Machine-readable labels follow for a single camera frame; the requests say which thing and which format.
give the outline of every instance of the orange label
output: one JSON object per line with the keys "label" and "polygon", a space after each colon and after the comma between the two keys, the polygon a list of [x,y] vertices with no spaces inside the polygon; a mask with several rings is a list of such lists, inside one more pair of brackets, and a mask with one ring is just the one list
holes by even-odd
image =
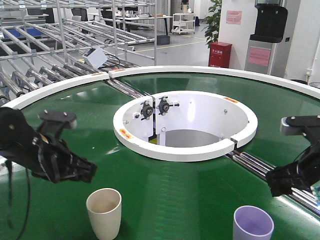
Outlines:
{"label": "orange label", "polygon": [[117,70],[114,70],[115,72],[121,72],[121,71],[125,71],[126,69],[117,69]]}
{"label": "orange label", "polygon": [[119,131],[126,139],[132,139],[132,135],[128,133],[125,129],[121,128],[119,129]]}
{"label": "orange label", "polygon": [[237,100],[234,100],[234,99],[232,99],[232,98],[230,98],[230,97],[227,97],[227,96],[224,97],[224,99],[229,100],[230,102],[233,102],[234,104],[238,103]]}
{"label": "orange label", "polygon": [[103,72],[97,72],[97,73],[91,74],[91,76],[97,76],[97,75],[101,75],[101,74],[104,74],[104,73]]}

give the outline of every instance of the gray floor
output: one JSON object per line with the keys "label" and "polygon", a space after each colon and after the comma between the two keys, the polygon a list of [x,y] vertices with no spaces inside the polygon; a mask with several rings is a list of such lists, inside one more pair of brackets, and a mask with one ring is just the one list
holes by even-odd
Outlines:
{"label": "gray floor", "polygon": [[[205,24],[195,27],[195,33],[172,34],[170,44],[158,45],[156,55],[156,65],[187,65],[187,66],[208,66],[209,49],[205,39]],[[133,33],[150,37],[154,31],[133,30]],[[135,52],[144,55],[154,56],[154,44],[135,45]],[[119,52],[119,57],[125,58],[124,54]],[[153,66],[154,61],[133,54],[128,54],[129,62],[140,66]]]}

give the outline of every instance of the potted plant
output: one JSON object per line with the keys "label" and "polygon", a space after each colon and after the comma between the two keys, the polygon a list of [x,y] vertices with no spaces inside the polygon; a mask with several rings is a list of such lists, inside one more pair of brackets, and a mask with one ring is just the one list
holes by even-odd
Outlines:
{"label": "potted plant", "polygon": [[208,24],[204,29],[206,29],[204,36],[206,37],[206,44],[217,42],[219,37],[219,27],[220,27],[220,15],[222,0],[210,0],[213,6],[209,7],[209,16],[204,18],[204,22]]}

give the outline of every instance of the fire extinguisher box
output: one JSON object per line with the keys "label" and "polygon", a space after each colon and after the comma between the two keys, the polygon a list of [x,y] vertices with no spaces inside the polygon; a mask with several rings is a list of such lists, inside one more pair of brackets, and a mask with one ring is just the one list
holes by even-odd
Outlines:
{"label": "fire extinguisher box", "polygon": [[231,47],[220,41],[210,43],[209,67],[229,68]]}

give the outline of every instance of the sign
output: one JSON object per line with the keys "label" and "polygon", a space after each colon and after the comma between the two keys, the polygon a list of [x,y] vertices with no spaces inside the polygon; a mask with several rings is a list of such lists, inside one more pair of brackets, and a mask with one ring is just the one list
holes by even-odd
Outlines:
{"label": "sign", "polygon": [[270,49],[250,47],[248,62],[251,64],[257,64],[267,67],[269,65],[270,54]]}
{"label": "sign", "polygon": [[227,24],[241,24],[242,11],[226,11],[226,23]]}

